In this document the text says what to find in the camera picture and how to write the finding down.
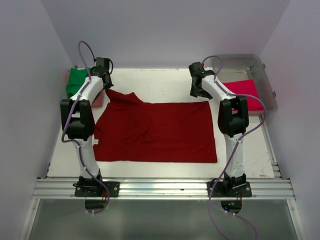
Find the dark red t-shirt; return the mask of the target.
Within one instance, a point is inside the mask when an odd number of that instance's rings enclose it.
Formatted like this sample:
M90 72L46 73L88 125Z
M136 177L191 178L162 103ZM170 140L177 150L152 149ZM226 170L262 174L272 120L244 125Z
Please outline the dark red t-shirt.
M210 104L149 103L135 93L111 89L95 124L93 145L99 162L218 162Z

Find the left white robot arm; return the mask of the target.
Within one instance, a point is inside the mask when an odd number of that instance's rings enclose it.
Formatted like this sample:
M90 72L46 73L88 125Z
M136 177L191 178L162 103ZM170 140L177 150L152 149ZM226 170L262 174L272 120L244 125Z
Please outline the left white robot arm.
M61 141L74 144L80 165L80 176L74 185L77 197L96 197L107 191L93 150L95 120L92 103L102 90L113 86L114 64L106 57L97 57L94 62L95 66L87 69L84 83L75 95L60 102Z

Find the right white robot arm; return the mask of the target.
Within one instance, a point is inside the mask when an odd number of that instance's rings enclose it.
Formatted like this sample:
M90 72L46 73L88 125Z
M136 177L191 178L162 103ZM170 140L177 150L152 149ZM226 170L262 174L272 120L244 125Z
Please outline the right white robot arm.
M217 125L224 135L227 162L221 176L207 183L210 197L236 197L246 188L243 139L249 126L248 101L245 96L236 96L218 80L212 70L205 70L201 62L188 66L191 76L192 97L216 101Z

